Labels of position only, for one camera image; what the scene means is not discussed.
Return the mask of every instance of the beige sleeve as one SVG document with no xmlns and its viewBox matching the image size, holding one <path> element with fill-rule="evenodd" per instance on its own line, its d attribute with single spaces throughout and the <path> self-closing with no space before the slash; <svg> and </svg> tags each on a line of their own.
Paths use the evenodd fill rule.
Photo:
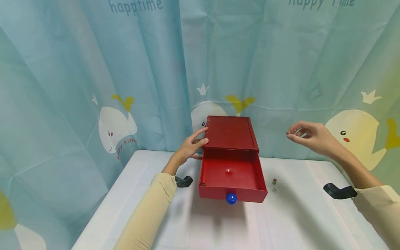
<svg viewBox="0 0 400 250">
<path fill-rule="evenodd" d="M 374 227 L 389 249 L 400 249 L 400 196 L 390 186 L 356 189 L 358 211 Z"/>
<path fill-rule="evenodd" d="M 114 250 L 149 250 L 176 188 L 174 176 L 156 174 L 126 223 Z"/>
</svg>

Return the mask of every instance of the hand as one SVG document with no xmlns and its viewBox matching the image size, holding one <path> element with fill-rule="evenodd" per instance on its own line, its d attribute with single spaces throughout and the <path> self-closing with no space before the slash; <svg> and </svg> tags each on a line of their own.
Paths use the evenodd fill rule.
<svg viewBox="0 0 400 250">
<path fill-rule="evenodd" d="M 293 124 L 286 134 L 293 142 L 306 146 L 312 151 L 330 158 L 344 149 L 344 146 L 321 123 L 299 121 Z"/>
<path fill-rule="evenodd" d="M 208 139 L 207 138 L 195 139 L 195 138 L 206 130 L 208 130 L 208 127 L 197 130 L 191 136 L 186 138 L 186 140 L 182 143 L 180 148 L 174 153 L 174 155 L 171 158 L 177 159 L 179 165 L 184 164 L 189 158 L 201 160 L 202 157 L 197 156 L 195 154 L 200 148 L 202 148 L 204 145 L 208 143 Z"/>
</svg>

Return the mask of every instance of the red wooden box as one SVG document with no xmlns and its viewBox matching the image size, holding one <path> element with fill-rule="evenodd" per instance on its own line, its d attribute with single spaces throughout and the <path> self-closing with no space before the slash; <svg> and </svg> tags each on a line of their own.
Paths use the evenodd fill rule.
<svg viewBox="0 0 400 250">
<path fill-rule="evenodd" d="M 208 116 L 207 126 L 200 197 L 225 200 L 233 193 L 238 201 L 263 202 L 268 191 L 250 118 Z"/>
</svg>

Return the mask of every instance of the whale tail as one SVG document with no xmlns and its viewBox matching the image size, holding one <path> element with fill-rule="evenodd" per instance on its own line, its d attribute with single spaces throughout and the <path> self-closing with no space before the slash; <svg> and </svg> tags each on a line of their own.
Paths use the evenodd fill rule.
<svg viewBox="0 0 400 250">
<path fill-rule="evenodd" d="M 17 221 L 8 197 L 0 190 L 0 231 L 15 228 Z"/>
<path fill-rule="evenodd" d="M 233 104 L 237 114 L 240 114 L 245 108 L 250 106 L 256 100 L 254 97 L 248 97 L 241 102 L 239 98 L 234 95 L 228 95 L 225 97 L 225 99 Z"/>
<path fill-rule="evenodd" d="M 129 96 L 125 99 L 125 101 L 120 97 L 120 95 L 115 94 L 111 96 L 112 99 L 118 100 L 120 101 L 120 103 L 122 104 L 122 106 L 125 108 L 125 110 L 130 113 L 130 107 L 133 104 L 133 97 Z"/>
<path fill-rule="evenodd" d="M 387 123 L 388 123 L 388 127 L 389 127 L 389 133 L 388 133 L 388 137 L 386 139 L 385 149 L 389 150 L 392 148 L 398 148 L 398 147 L 400 147 L 400 136 L 397 136 L 396 122 L 392 118 L 389 118 L 387 120 Z"/>
</svg>

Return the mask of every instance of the table surface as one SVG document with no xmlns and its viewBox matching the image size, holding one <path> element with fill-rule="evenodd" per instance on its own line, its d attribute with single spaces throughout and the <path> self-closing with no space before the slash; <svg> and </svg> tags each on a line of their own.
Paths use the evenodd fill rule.
<svg viewBox="0 0 400 250">
<path fill-rule="evenodd" d="M 75 243 L 73 250 L 111 250 L 128 218 L 171 152 L 139 150 Z M 263 203 L 201 199 L 200 161 L 189 159 L 154 242 L 155 250 L 387 249 L 353 202 L 334 200 L 322 187 L 348 182 L 330 162 L 260 158 L 268 195 Z"/>
</svg>

